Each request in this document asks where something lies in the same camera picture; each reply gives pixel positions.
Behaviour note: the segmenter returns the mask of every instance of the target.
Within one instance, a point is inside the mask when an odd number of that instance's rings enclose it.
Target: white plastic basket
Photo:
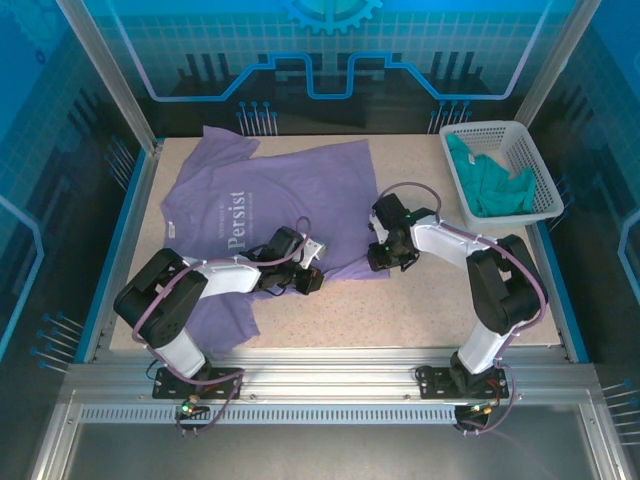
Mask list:
[[[513,178],[530,167],[536,177],[536,193],[533,212],[527,215],[505,217],[476,217],[471,213],[467,199],[460,185],[458,172],[447,147],[447,135],[455,133],[467,144],[474,155],[484,153],[511,173]],[[440,129],[440,140],[447,155],[453,181],[458,190],[464,222],[470,229],[530,225],[538,220],[557,217],[564,210],[564,204],[551,175],[538,152],[526,127],[518,122],[470,122],[447,125]]]

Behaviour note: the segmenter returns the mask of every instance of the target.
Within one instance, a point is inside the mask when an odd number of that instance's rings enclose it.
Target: cable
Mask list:
[[[394,183],[390,187],[385,188],[382,191],[382,193],[380,195],[378,195],[378,200],[380,200],[387,193],[389,193],[391,190],[393,190],[394,188],[397,188],[397,187],[419,187],[419,188],[422,188],[422,189],[426,190],[427,192],[431,193],[431,195],[433,195],[435,197],[435,199],[436,199],[436,220],[438,221],[438,223],[440,223],[440,210],[442,209],[442,198],[440,198],[440,195],[438,195],[438,192],[436,192],[430,186],[425,185],[424,183],[419,183],[419,182],[399,182],[399,183]]]
[[[282,288],[282,290],[280,290],[280,293],[273,293],[271,290],[269,290],[268,288],[265,288],[263,290],[263,292],[267,292],[270,295],[273,295],[274,297],[281,297],[282,295],[284,295],[284,292],[287,291],[287,287],[282,287],[280,285],[278,285],[280,288]]]
[[[476,428],[482,428],[482,424],[474,422],[473,420],[463,420],[463,423],[466,423],[467,425],[471,425],[473,427]],[[494,431],[491,432],[492,434],[504,439],[504,440],[508,440],[509,442],[511,442],[513,445],[515,445],[517,448],[519,448],[522,452],[524,452],[531,460],[533,460],[537,465],[538,468],[540,470],[542,470],[549,478],[553,479],[553,480],[558,480],[558,477],[553,474],[551,472],[551,470],[549,470],[543,462],[541,462],[533,453],[531,453],[531,451],[525,447],[522,443],[520,443],[518,440],[516,440],[515,438],[513,438],[510,435],[507,435],[504,432],[500,432],[500,431]]]
[[[509,397],[509,403],[507,403],[507,406],[505,407],[502,415],[500,415],[500,418],[498,418],[498,420],[493,422],[488,427],[485,426],[479,430],[476,430],[476,435],[482,435],[491,432],[492,430],[495,430],[502,422],[504,422],[509,413],[511,413],[511,409],[513,409],[513,404],[515,403],[516,399],[516,377],[513,374],[512,368],[509,365],[501,364],[498,361],[494,361],[493,364],[496,368],[502,368],[509,372],[509,375],[511,375],[511,396]]]
[[[529,328],[535,327],[538,323],[542,321],[545,314],[547,313],[547,299],[544,296],[544,291],[542,290],[542,286],[540,285],[536,277],[534,277],[533,274],[529,271],[529,269],[527,269],[527,267],[525,267],[520,262],[520,260],[518,260],[516,257],[514,257],[511,253],[509,253],[507,250],[502,248],[497,243],[487,240],[482,235],[473,235],[469,232],[465,232],[464,230],[460,230],[459,228],[456,228],[444,222],[440,222],[440,225],[445,230],[449,230],[450,232],[460,235],[461,237],[468,238],[470,240],[473,240],[474,242],[482,243],[483,245],[493,248],[500,255],[502,255],[504,258],[509,260],[509,262],[511,262],[518,270],[520,270],[520,272],[522,272],[522,274],[529,281],[529,283],[535,290],[536,295],[538,296],[538,301],[540,302],[540,310],[538,311],[538,315],[530,322],[527,322],[526,324],[513,329],[513,331],[507,338],[507,340],[502,344],[502,347],[500,347],[500,350],[498,350],[498,352],[496,353],[495,358],[501,359],[505,350],[511,344],[513,337],[517,336],[520,332],[524,330],[528,330]]]
[[[197,436],[198,432],[205,432],[205,431],[209,430],[211,427],[213,427],[216,423],[218,423],[218,420],[220,420],[222,418],[222,415],[224,415],[224,412],[227,410],[227,407],[229,407],[229,404],[231,403],[231,400],[233,400],[234,395],[236,393],[238,393],[238,389],[240,388],[240,385],[242,384],[243,377],[244,377],[244,371],[242,371],[242,373],[240,373],[240,375],[238,376],[238,380],[236,381],[236,384],[231,389],[231,393],[229,393],[229,396],[227,397],[227,400],[224,402],[224,404],[222,405],[222,408],[218,411],[216,416],[213,417],[211,419],[211,421],[209,423],[207,423],[206,425],[204,425],[203,427],[200,427],[200,428],[193,427],[193,434],[194,435]],[[187,429],[184,428],[182,426],[182,423],[180,422],[180,413],[178,413],[176,415],[176,427],[178,427],[178,429],[180,429],[182,431],[183,435],[187,431]]]
[[[140,329],[142,328],[142,326],[145,324],[145,322],[149,319],[149,317],[151,316],[151,313],[156,309],[156,307],[160,304],[160,302],[167,296],[169,295],[169,293],[171,292],[171,290],[173,290],[173,287],[175,287],[175,285],[185,276],[187,275],[187,273],[207,264],[207,263],[212,263],[212,262],[220,262],[220,263],[233,263],[233,264],[237,264],[237,265],[246,265],[248,267],[273,267],[275,265],[279,265],[281,263],[285,263],[288,262],[289,260],[291,260],[292,258],[295,258],[305,247],[305,245],[307,244],[308,240],[311,238],[311,220],[309,220],[309,217],[305,217],[302,216],[300,218],[298,218],[298,220],[296,221],[296,232],[301,233],[300,232],[300,223],[302,221],[305,221],[307,223],[307,231],[305,232],[305,237],[304,240],[302,242],[300,242],[300,245],[298,245],[298,247],[291,252],[289,255],[287,255],[286,257],[280,258],[278,260],[273,260],[273,261],[269,261],[269,262],[251,262],[248,260],[239,260],[237,257],[233,257],[233,258],[223,258],[223,259],[212,259],[212,260],[206,260],[206,261],[202,261],[202,262],[196,262],[192,265],[189,265],[186,268],[183,268],[182,270],[180,270],[170,281],[169,283],[167,283],[167,285],[158,293],[158,295],[156,295],[156,298],[153,299],[153,301],[149,304],[149,306],[147,307],[147,309],[144,311],[144,313],[140,316],[140,318],[138,319],[138,321],[136,322],[135,326],[133,327],[133,331],[131,332],[131,338],[133,339],[134,342],[136,343],[141,343],[143,345],[145,345],[145,347],[147,348],[147,350],[149,350],[149,353],[151,353],[151,355],[153,355],[158,361],[162,362],[162,364],[167,368],[167,370],[169,370],[169,372],[171,372],[171,374],[173,376],[175,376],[176,378],[178,378],[179,380],[182,380],[185,383],[189,383],[191,385],[213,385],[215,383],[220,383],[220,382],[226,382],[228,380],[232,380],[234,378],[237,378],[238,376],[241,376],[244,373],[244,370],[239,370],[238,372],[226,375],[224,377],[219,377],[216,378],[215,380],[193,380],[191,378],[187,378],[184,375],[182,375],[180,372],[178,372],[175,368],[173,368],[171,365],[169,365],[165,359],[158,353],[155,351],[155,349],[153,349],[150,345],[148,345],[144,339],[142,339],[138,333],[140,332]]]
[[[449,225],[449,224],[443,222],[440,219],[440,210],[442,208],[442,198],[440,197],[440,195],[438,195],[438,192],[436,192],[433,188],[429,187],[428,185],[425,185],[424,183],[419,183],[419,182],[399,182],[399,183],[395,183],[395,184],[391,185],[390,187],[385,188],[382,191],[382,193],[378,196],[378,199],[380,199],[383,196],[385,196],[387,193],[389,193],[394,188],[403,187],[403,186],[419,187],[419,188],[422,188],[422,189],[427,190],[428,192],[430,192],[434,196],[434,198],[436,199],[435,217],[436,217],[436,221],[438,222],[438,224],[440,224],[440,226],[442,228],[444,228],[445,230],[449,230],[451,233],[455,233],[456,235],[460,235],[461,237],[467,238],[469,240],[473,240],[474,242],[482,243],[483,245],[486,245],[489,248],[493,248],[500,255],[502,255],[504,258],[509,260],[509,262],[511,262],[518,270],[520,270],[520,272],[522,272],[522,274],[529,281],[529,283],[531,283],[531,286],[535,290],[536,295],[538,296],[538,301],[540,302],[540,310],[538,311],[538,315],[532,321],[530,321],[530,322],[528,322],[528,323],[526,323],[526,324],[524,324],[524,325],[522,325],[520,327],[516,327],[513,330],[513,332],[511,332],[511,334],[509,335],[509,338],[507,338],[507,340],[504,342],[504,344],[502,345],[500,350],[498,350],[498,352],[496,353],[496,358],[497,359],[501,359],[503,354],[504,354],[504,352],[505,352],[505,350],[511,344],[511,341],[513,340],[513,337],[517,336],[520,332],[522,332],[524,330],[527,330],[529,328],[535,327],[538,323],[540,323],[540,321],[542,321],[542,319],[544,318],[545,314],[547,313],[547,300],[546,300],[546,298],[544,296],[544,292],[542,290],[542,287],[540,286],[540,283],[533,276],[533,274],[529,271],[529,269],[527,269],[527,267],[525,267],[522,264],[522,262],[520,262],[516,257],[514,257],[511,253],[509,253],[507,250],[502,248],[500,245],[498,245],[498,244],[496,244],[496,243],[494,243],[494,242],[492,242],[490,240],[487,240],[482,235],[471,234],[471,233],[466,232],[464,230],[460,230],[459,228],[456,228],[453,225]]]
[[[495,406],[499,407],[500,406],[500,384],[498,383],[497,380],[494,380],[493,378],[490,378],[489,380],[487,380],[487,383],[493,389],[493,391],[496,392]]]
[[[149,364],[149,366],[147,367],[147,371],[144,372],[144,374],[147,376],[149,380],[155,380],[155,378],[149,376],[149,370],[151,370],[156,363],[158,363],[157,358]]]
[[[440,198],[440,195],[438,195],[438,192],[436,192],[433,188],[431,188],[431,187],[429,187],[429,186],[427,186],[427,185],[425,185],[423,183],[418,183],[418,182],[400,182],[400,183],[396,183],[394,185],[391,185],[390,187],[385,188],[382,191],[382,193],[379,195],[378,199],[382,198],[384,195],[386,195],[392,189],[394,189],[396,187],[405,186],[405,185],[406,186],[413,186],[413,187],[423,188],[423,189],[427,190],[428,192],[430,192],[436,199],[435,217],[436,217],[436,221],[438,222],[438,224],[442,228],[444,228],[445,230],[450,231],[451,233],[455,233],[456,235],[459,235],[461,237],[464,237],[464,238],[467,238],[469,240],[473,240],[474,242],[478,242],[478,243],[481,243],[483,245],[486,245],[489,248],[493,248],[500,255],[502,255],[509,262],[511,262],[511,264],[514,265],[518,270],[520,270],[520,272],[522,272],[522,274],[529,281],[529,283],[531,283],[531,286],[533,287],[533,289],[536,292],[536,295],[538,296],[538,301],[540,302],[540,310],[538,311],[538,315],[532,321],[527,322],[526,324],[521,325],[520,327],[514,328],[513,331],[510,333],[509,337],[505,340],[505,342],[502,344],[502,346],[500,347],[500,349],[496,353],[496,355],[494,357],[494,360],[493,360],[493,365],[494,365],[495,368],[503,368],[504,370],[509,372],[509,374],[511,375],[511,384],[512,384],[511,397],[509,398],[509,403],[507,404],[504,413],[500,416],[500,418],[498,418],[498,420],[496,420],[490,426],[483,427],[482,429],[476,430],[476,434],[477,435],[481,435],[481,434],[484,434],[484,433],[488,433],[488,432],[494,431],[494,429],[497,428],[507,418],[507,415],[509,415],[509,413],[511,412],[511,409],[513,408],[513,404],[514,404],[514,401],[515,401],[515,398],[516,398],[516,377],[513,374],[513,370],[511,369],[511,367],[509,367],[506,364],[501,364],[500,363],[500,361],[502,360],[502,356],[504,355],[504,352],[506,351],[506,349],[511,344],[511,341],[513,340],[514,336],[518,335],[520,332],[522,332],[524,330],[527,330],[529,328],[535,327],[538,323],[540,323],[540,321],[542,321],[542,319],[544,318],[545,314],[547,313],[547,299],[545,298],[544,291],[542,290],[542,286],[540,285],[540,283],[538,282],[536,277],[529,271],[529,269],[527,267],[525,267],[522,264],[522,262],[520,262],[515,256],[513,256],[507,250],[502,248],[497,243],[494,243],[494,242],[492,242],[490,240],[487,240],[482,235],[477,235],[477,234],[474,235],[474,234],[471,234],[471,233],[466,232],[464,230],[460,230],[459,228],[456,228],[453,225],[449,225],[449,224],[443,222],[440,219],[440,209],[442,208],[442,198]]]

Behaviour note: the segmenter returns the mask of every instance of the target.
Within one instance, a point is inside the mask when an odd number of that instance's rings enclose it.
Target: purple t-shirt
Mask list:
[[[278,228],[294,228],[306,215],[311,237],[327,248],[313,263],[326,280],[387,278],[386,271],[372,272],[366,259],[376,239],[368,221],[378,196],[368,143],[251,159],[258,144],[204,127],[161,205],[165,246],[182,256],[227,258],[267,243]],[[205,353],[219,357],[259,334],[251,302],[267,297],[264,292],[205,297],[187,328]]]

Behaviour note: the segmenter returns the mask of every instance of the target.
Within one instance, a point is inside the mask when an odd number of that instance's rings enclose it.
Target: green cloth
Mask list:
[[[447,146],[469,209],[476,217],[501,217],[533,213],[536,177],[526,168],[509,180],[509,172],[487,155],[473,156],[456,135],[447,135]]]

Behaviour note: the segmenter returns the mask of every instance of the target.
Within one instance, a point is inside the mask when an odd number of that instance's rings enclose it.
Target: gear logo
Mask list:
[[[11,12],[22,33],[44,49],[58,31],[55,0],[0,0],[0,15]]]
[[[380,0],[283,0],[289,20],[297,20],[301,28],[311,27],[333,35],[336,30],[347,33],[349,27],[360,28],[360,21],[371,19],[372,10],[382,7]]]

